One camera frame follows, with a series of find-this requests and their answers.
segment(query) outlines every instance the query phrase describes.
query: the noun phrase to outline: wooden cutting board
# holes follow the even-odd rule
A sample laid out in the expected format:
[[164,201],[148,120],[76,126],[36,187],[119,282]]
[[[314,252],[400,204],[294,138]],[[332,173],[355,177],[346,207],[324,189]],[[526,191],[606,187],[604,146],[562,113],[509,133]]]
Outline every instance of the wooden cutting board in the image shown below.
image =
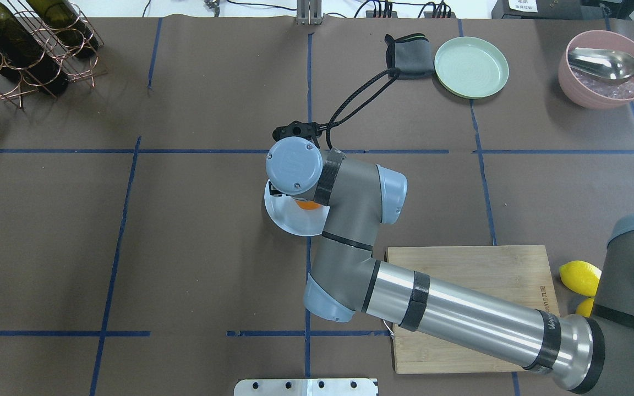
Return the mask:
[[[559,315],[544,246],[390,247],[389,263]],[[489,373],[520,366],[394,325],[395,372]]]

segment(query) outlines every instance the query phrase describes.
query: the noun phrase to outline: gray cloth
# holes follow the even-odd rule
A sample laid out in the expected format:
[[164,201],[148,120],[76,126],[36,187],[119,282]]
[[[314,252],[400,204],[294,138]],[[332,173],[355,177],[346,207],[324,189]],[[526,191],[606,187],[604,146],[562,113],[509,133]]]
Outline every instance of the gray cloth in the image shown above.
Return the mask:
[[434,74],[432,45],[422,33],[413,33],[398,39],[385,35],[385,42],[388,44],[385,63],[388,68],[400,69],[400,78],[413,80]]

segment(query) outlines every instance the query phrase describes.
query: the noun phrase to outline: green plate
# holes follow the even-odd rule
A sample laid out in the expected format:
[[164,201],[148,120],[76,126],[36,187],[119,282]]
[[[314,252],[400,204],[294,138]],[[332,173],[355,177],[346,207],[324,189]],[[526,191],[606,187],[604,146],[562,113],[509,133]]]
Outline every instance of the green plate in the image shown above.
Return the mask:
[[508,61],[486,40],[457,37],[443,43],[435,55],[437,78],[451,93],[464,98],[484,98],[508,81]]

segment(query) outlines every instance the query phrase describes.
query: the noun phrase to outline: lemon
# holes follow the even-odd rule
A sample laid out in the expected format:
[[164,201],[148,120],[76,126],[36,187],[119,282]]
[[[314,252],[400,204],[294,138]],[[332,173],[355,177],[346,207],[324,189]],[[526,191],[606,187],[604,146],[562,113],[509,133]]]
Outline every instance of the lemon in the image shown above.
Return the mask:
[[569,261],[559,267],[561,282],[571,291],[584,296],[595,296],[601,270],[586,261]]
[[593,308],[593,298],[585,299],[581,301],[581,304],[576,307],[576,314],[581,316],[586,316],[587,318],[591,316],[591,308]]

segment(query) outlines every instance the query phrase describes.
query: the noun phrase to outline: metal spoon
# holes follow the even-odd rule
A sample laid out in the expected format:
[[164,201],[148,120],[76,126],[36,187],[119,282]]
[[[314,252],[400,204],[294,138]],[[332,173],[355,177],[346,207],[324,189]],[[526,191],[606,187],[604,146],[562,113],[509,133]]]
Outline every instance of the metal spoon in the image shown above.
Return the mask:
[[634,57],[609,49],[574,48],[567,56],[571,68],[616,83],[634,76]]

